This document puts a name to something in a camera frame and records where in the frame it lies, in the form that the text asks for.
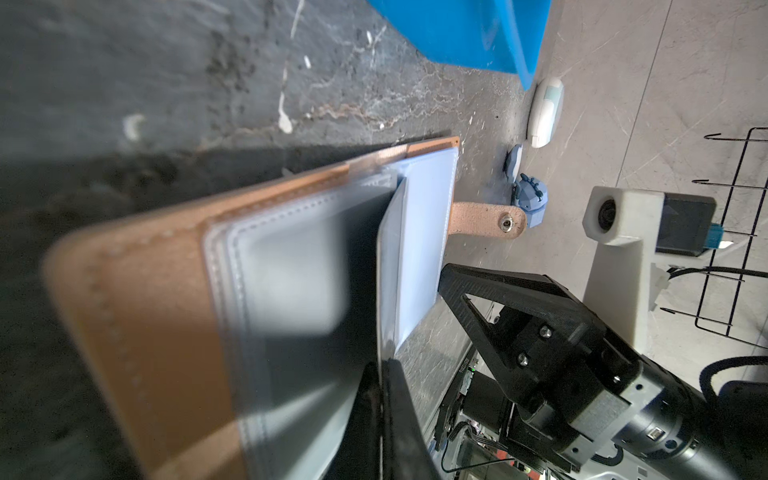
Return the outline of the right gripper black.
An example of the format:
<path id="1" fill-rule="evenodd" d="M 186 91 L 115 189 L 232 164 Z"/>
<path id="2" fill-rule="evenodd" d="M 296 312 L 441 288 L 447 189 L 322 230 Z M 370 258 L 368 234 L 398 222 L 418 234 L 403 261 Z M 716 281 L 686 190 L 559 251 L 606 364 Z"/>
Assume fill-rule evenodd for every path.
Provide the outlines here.
<path id="1" fill-rule="evenodd" d="M 541 274 L 448 264 L 438 292 L 490 370 L 463 412 L 531 467 L 574 473 L 607 444 L 669 479 L 723 479 L 704 397 Z"/>

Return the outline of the blue card box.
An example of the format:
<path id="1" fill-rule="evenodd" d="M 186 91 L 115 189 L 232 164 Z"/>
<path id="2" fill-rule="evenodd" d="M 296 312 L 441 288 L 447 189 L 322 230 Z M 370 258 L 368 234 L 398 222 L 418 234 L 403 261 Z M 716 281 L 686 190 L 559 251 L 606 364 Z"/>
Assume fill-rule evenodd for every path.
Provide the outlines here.
<path id="1" fill-rule="evenodd" d="M 370 0 L 428 60 L 512 74 L 531 87 L 550 0 Z"/>

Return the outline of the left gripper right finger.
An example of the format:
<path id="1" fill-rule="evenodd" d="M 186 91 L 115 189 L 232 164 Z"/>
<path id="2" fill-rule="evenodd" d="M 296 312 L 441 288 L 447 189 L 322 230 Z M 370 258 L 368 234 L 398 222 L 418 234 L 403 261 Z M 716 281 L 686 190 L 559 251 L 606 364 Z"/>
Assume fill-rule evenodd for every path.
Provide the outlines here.
<path id="1" fill-rule="evenodd" d="M 422 437 L 402 364 L 382 363 L 382 478 L 439 479 Z"/>

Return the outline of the tan leather card holder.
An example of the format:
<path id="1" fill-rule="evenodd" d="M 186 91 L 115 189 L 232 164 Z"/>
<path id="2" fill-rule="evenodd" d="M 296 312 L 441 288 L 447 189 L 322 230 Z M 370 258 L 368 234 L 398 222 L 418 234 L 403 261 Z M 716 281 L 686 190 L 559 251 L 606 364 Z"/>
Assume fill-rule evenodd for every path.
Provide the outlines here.
<path id="1" fill-rule="evenodd" d="M 324 479 L 364 368 L 437 299 L 452 235 L 525 213 L 454 198 L 457 138 L 378 150 L 86 228 L 49 296 L 149 479 Z"/>

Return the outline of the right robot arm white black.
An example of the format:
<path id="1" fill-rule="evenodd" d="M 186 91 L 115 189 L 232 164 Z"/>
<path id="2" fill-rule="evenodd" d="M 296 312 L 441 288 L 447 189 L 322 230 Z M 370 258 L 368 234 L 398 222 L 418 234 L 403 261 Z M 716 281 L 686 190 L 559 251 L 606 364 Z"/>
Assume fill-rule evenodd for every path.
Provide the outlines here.
<path id="1" fill-rule="evenodd" d="M 438 291 L 494 379 L 477 421 L 534 469 L 570 478 L 612 444 L 669 479 L 763 479 L 767 388 L 719 372 L 692 387 L 639 354 L 548 276 L 446 265 Z"/>

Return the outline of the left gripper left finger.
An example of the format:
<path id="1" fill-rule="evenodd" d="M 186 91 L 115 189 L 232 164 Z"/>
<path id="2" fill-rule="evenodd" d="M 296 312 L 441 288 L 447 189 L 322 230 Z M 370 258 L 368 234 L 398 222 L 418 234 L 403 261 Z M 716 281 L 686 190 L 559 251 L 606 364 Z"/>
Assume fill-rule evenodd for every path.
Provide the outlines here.
<path id="1" fill-rule="evenodd" d="M 324 479 L 378 479 L 380 426 L 381 388 L 378 366 L 369 363 L 363 370 L 342 441 Z"/>

